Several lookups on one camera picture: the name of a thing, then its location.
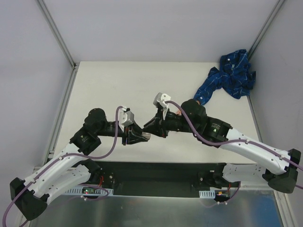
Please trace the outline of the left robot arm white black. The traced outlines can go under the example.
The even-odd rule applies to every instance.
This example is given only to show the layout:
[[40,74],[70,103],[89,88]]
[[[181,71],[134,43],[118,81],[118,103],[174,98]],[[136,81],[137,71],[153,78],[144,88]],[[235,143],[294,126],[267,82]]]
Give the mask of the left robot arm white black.
[[[114,137],[113,145],[106,154],[91,156],[101,145],[101,136]],[[100,168],[95,160],[110,156],[118,138],[122,139],[125,146],[147,142],[150,137],[149,133],[143,132],[137,125],[129,108],[119,106],[113,122],[107,121],[103,109],[92,109],[83,126],[57,156],[26,179],[17,177],[11,181],[12,202],[26,220],[33,220],[66,190],[85,182],[97,183]]]

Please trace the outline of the clear nail polish bottle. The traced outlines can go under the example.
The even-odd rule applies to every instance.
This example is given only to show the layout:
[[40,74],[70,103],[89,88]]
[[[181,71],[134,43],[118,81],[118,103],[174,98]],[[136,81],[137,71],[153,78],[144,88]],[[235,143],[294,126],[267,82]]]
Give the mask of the clear nail polish bottle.
[[142,132],[142,137],[145,139],[145,140],[149,140],[151,138],[151,134],[150,133],[147,133],[147,132]]

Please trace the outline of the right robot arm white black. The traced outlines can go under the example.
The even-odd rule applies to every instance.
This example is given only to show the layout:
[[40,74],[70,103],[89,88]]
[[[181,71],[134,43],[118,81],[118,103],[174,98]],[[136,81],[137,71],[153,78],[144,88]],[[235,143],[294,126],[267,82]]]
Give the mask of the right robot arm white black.
[[200,142],[210,147],[237,153],[254,161],[253,164],[224,164],[213,174],[217,186],[233,182],[266,182],[276,191],[292,193],[297,186],[301,152],[282,150],[254,140],[230,124],[207,116],[206,110],[195,100],[178,105],[175,102],[154,102],[155,116],[147,122],[144,132],[166,138],[170,131],[192,133]]

